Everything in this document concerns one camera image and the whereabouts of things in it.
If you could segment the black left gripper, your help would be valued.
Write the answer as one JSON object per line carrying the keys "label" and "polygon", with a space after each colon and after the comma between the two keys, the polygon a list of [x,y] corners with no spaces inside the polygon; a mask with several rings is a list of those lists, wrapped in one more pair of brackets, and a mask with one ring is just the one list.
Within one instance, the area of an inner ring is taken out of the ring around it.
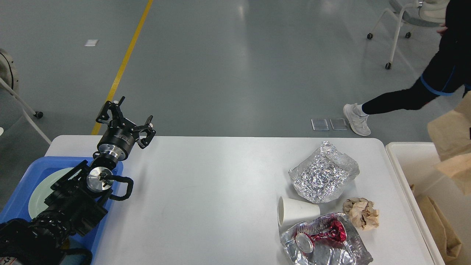
{"label": "black left gripper", "polygon": [[150,115],[145,124],[141,126],[132,126],[126,123],[121,104],[125,97],[119,101],[106,101],[96,117],[98,124],[105,124],[107,131],[97,145],[97,162],[119,162],[128,158],[135,143],[141,149],[146,148],[154,138],[156,131],[153,129]]}

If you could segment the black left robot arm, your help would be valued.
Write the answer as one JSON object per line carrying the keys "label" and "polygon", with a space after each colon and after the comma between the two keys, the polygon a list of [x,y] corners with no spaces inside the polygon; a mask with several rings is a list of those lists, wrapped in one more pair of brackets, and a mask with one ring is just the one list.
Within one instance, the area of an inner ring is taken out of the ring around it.
{"label": "black left robot arm", "polygon": [[134,181],[113,174],[120,161],[128,158],[133,146],[146,148],[156,131],[149,116],[137,126],[124,117],[119,101],[106,101],[96,118],[107,130],[97,145],[93,161],[81,161],[51,185],[45,198],[47,208],[26,221],[15,218],[1,224],[1,257],[11,265],[59,265],[70,255],[81,255],[82,265],[92,262],[85,248],[63,248],[73,235],[85,236],[107,215],[108,200],[127,200]]}

